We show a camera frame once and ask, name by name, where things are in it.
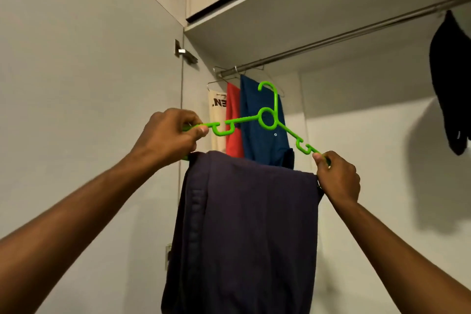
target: metal clothes rail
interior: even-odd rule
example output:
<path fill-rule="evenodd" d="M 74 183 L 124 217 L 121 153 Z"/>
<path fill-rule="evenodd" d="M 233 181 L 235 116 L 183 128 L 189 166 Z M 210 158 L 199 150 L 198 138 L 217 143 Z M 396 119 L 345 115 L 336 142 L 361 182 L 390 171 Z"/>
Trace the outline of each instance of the metal clothes rail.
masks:
<path fill-rule="evenodd" d="M 329 37 L 324 40 L 316 41 L 315 43 L 308 43 L 307 45 L 300 46 L 300 47 L 297 47 L 295 49 L 288 50 L 285 52 L 277 53 L 276 55 L 265 57 L 264 59 L 260 59 L 258 61 L 249 62 L 244 65 L 234 66 L 227 70 L 219 71 L 219 72 L 216 72 L 216 76 L 219 76 L 221 78 L 231 76 L 240 72 L 247 71 L 251 68 L 256 68 L 259 66 L 267 65 L 275 61 L 284 60 L 289 57 L 299 55 L 301 53 L 320 49 L 321 47 L 333 45 L 335 43 L 340 43 L 342 41 L 350 40 L 358 36 L 366 35 L 366 34 L 369 34 L 378 30 L 385 29 L 390 26 L 399 25 L 399 24 L 408 22 L 410 20 L 415 20 L 415 19 L 419 19 L 427 15 L 446 11 L 456 6 L 466 4 L 470 1 L 471 0 L 444 0 L 438 3 L 426 6 L 425 8 L 414 10 L 413 12 L 409 12 L 406 14 L 396 16 L 394 18 L 386 19 L 386 20 L 383 20 L 383 21 L 380 21 L 371 25 L 360 27 L 358 29 L 348 31 L 346 33 L 339 34 L 334 37 Z"/>

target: clothing hanging on rail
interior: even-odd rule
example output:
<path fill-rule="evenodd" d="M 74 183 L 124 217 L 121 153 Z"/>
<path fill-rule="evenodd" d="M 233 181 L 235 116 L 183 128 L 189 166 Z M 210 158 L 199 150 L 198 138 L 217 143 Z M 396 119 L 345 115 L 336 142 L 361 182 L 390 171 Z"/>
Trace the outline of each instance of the clothing hanging on rail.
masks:
<path fill-rule="evenodd" d="M 240 116 L 248 117 L 263 107 L 273 109 L 273 92 L 268 88 L 258 91 L 258 82 L 242 75 L 240 78 Z M 273 116 L 263 113 L 263 121 L 273 124 Z M 278 96 L 278 119 L 285 124 L 281 99 Z M 288 144 L 288 135 L 281 127 L 273 131 L 263 129 L 258 122 L 241 124 L 244 155 L 260 164 L 294 168 L 294 152 Z"/>
<path fill-rule="evenodd" d="M 226 93 L 214 90 L 208 90 L 209 102 L 209 120 L 211 122 L 220 122 L 218 130 L 220 132 L 226 130 L 224 121 L 226 120 Z M 225 137 L 218 137 L 211 132 L 211 149 L 226 152 Z"/>
<path fill-rule="evenodd" d="M 240 89 L 232 83 L 227 84 L 226 119 L 240 117 Z M 226 135 L 226 154 L 232 157 L 244 157 L 244 145 L 242 144 L 242 132 L 240 124 L 235 124 L 235 131 Z"/>
<path fill-rule="evenodd" d="M 173 235 L 163 314 L 308 314 L 317 177 L 192 153 Z"/>
<path fill-rule="evenodd" d="M 457 155 L 471 139 L 470 59 L 471 39 L 447 11 L 430 45 L 430 70 L 448 144 Z"/>

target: person's hand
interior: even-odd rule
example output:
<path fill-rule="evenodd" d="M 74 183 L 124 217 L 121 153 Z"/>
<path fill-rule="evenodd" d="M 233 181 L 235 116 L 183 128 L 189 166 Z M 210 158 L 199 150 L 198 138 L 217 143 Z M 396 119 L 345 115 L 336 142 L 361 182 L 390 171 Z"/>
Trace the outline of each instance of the person's hand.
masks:
<path fill-rule="evenodd" d="M 196 150 L 196 141 L 209 132 L 208 127 L 193 127 L 183 132 L 183 126 L 201 124 L 196 113 L 170 108 L 156 112 L 145 125 L 131 153 L 150 155 L 158 168 L 165 167 Z"/>
<path fill-rule="evenodd" d="M 356 173 L 355 166 L 334 151 L 328 151 L 324 155 L 314 153 L 312 157 L 317 164 L 319 183 L 332 204 L 337 206 L 357 203 L 360 194 L 360 176 Z M 331 161 L 330 168 L 326 157 Z"/>

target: green plastic hanger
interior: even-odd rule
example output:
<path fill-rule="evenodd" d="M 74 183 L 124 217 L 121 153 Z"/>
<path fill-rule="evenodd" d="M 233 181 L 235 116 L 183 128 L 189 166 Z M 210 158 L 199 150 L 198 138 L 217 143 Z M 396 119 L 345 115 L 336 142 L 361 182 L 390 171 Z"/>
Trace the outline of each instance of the green plastic hanger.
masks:
<path fill-rule="evenodd" d="M 208 128 L 211 128 L 213 133 L 215 135 L 217 135 L 218 137 L 224 137 L 226 135 L 232 134 L 236 130 L 236 123 L 245 123 L 245 122 L 250 122 L 250 121 L 253 121 L 253 120 L 257 120 L 259 122 L 260 126 L 263 129 L 266 129 L 266 130 L 274 130 L 276 127 L 280 126 L 288 134 L 290 134 L 291 136 L 296 138 L 296 147 L 300 151 L 302 151 L 304 154 L 310 154 L 311 152 L 320 153 L 320 151 L 316 150 L 310 144 L 306 144 L 306 149 L 304 149 L 301 145 L 301 143 L 303 143 L 304 140 L 299 135 L 297 135 L 295 132 L 293 132 L 291 129 L 289 129 L 283 123 L 280 122 L 280 120 L 278 119 L 278 91 L 276 90 L 276 87 L 271 82 L 268 82 L 268 81 L 261 82 L 259 84 L 258 90 L 262 91 L 262 87 L 264 85 L 269 86 L 273 91 L 273 95 L 274 95 L 273 109 L 271 109 L 269 107 L 263 107 L 263 108 L 260 108 L 259 112 L 255 116 L 241 117 L 241 118 L 236 118 L 236 119 L 228 119 L 224 123 L 229 125 L 230 128 L 229 128 L 229 130 L 225 130 L 225 131 L 222 131 L 222 132 L 220 132 L 218 130 L 218 126 L 221 125 L 220 122 L 204 123 L 202 125 L 207 126 Z M 265 122 L 263 122 L 262 114 L 264 112 L 269 112 L 273 116 L 274 122 L 271 126 L 267 126 L 265 124 Z M 191 128 L 192 128 L 191 126 L 184 127 L 183 131 L 190 130 Z"/>

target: electrical outlet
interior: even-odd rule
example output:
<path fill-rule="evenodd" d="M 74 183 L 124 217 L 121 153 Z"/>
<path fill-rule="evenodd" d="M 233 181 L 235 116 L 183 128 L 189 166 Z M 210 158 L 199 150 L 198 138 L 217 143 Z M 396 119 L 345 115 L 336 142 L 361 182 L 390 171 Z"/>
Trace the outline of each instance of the electrical outlet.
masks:
<path fill-rule="evenodd" d="M 169 243 L 165 246 L 165 270 L 169 268 L 169 259 L 170 259 L 170 252 L 172 251 L 172 244 Z"/>

